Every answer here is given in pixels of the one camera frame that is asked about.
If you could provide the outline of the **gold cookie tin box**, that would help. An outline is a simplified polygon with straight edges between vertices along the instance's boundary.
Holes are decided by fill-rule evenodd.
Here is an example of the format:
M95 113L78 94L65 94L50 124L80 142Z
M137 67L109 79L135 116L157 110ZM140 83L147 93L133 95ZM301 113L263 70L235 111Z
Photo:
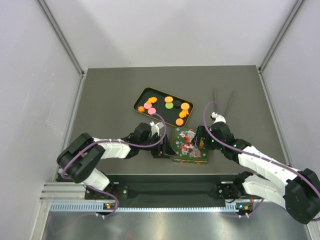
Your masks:
M194 159L178 159L178 158L173 158L173 162L175 163L183 163L183 164L206 164L207 161L202 161L202 160L194 160Z

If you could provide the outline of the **gold tin lid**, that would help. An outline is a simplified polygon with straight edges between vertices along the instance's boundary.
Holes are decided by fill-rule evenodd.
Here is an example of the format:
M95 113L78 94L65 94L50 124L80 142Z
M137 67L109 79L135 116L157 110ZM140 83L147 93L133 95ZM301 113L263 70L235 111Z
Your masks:
M209 160L209 151L204 148L203 141L200 141L199 147L192 142L196 136L196 131L190 127L176 127L173 132L173 149L177 152L175 159L183 160Z

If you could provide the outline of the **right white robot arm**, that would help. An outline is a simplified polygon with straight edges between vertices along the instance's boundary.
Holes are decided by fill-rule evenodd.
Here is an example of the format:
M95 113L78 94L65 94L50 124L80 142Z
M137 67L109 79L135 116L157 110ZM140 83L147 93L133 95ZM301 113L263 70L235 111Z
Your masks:
M213 112L211 126L197 127L193 143L206 150L219 150L225 158L252 172L240 173L233 192L239 198L254 195L284 208L301 224L319 221L320 180L309 168L298 170L263 154L251 143L235 138L225 118Z

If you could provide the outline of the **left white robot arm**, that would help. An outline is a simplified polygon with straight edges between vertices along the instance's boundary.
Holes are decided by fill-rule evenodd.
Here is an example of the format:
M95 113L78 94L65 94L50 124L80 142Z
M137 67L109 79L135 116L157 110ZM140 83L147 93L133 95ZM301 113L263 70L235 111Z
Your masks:
M76 184L91 186L102 198L109 198L114 187L108 177L97 169L100 160L130 159L141 150L149 151L153 158L177 156L167 134L160 133L160 129L165 127L162 122L141 122L127 137L118 139L99 139L83 133L57 157L61 176Z

